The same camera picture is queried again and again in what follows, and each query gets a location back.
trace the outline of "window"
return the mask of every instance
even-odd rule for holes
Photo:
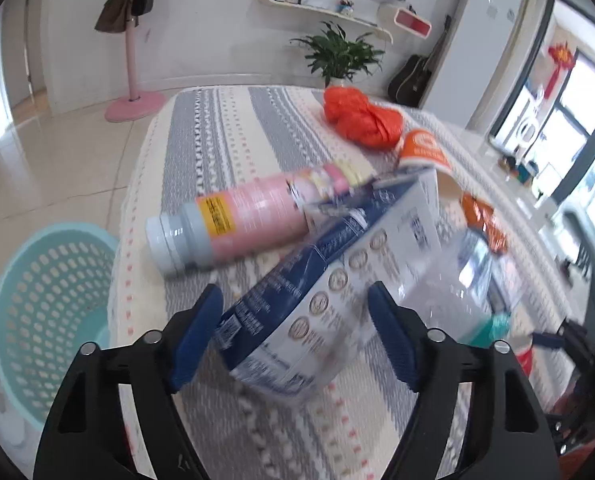
[[[553,108],[527,160],[537,164],[539,174],[533,192],[551,195],[580,155],[595,129],[595,63],[580,50],[575,67],[562,85]]]

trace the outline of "laundry basket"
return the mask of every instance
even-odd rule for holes
[[[96,225],[55,224],[26,241],[0,276],[0,379],[39,431],[79,347],[108,346],[116,248]]]

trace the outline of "wall shelf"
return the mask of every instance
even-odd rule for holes
[[[377,17],[383,23],[392,23],[395,27],[410,32],[414,36],[426,40],[431,34],[433,25],[429,20],[421,18],[404,7],[393,4],[380,4]]]
[[[338,20],[343,20],[346,22],[357,23],[358,25],[363,25],[366,28],[369,28],[371,32],[375,35],[376,38],[380,40],[385,40],[389,44],[393,44],[393,35],[382,27],[377,27],[376,25],[372,25],[371,23],[364,22],[362,20],[358,20],[357,18],[352,18],[350,16],[345,16],[344,14],[340,14],[339,12],[334,12],[333,10],[322,9],[320,7],[313,7],[308,5],[298,5],[298,4],[290,4],[288,2],[276,2],[275,0],[259,0],[260,3],[270,6],[270,7],[290,7],[292,9],[301,9],[304,11],[309,12],[317,12],[319,14],[324,14],[325,16],[332,16],[337,18]]]

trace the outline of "orange bag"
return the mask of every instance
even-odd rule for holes
[[[500,230],[493,217],[495,211],[490,204],[479,200],[470,193],[462,196],[462,209],[469,227],[478,228],[489,241],[489,247],[495,254],[506,253],[508,247],[506,235]]]
[[[374,150],[394,149],[404,129],[397,110],[371,104],[357,88],[328,87],[324,115],[341,137]]]

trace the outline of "acoustic guitar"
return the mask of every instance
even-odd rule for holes
[[[388,86],[388,96],[391,101],[399,105],[417,108],[420,105],[424,90],[431,80],[433,71],[437,68],[437,61],[449,34],[452,18],[447,15],[444,21],[444,31],[433,47],[430,56],[413,54],[393,78]]]

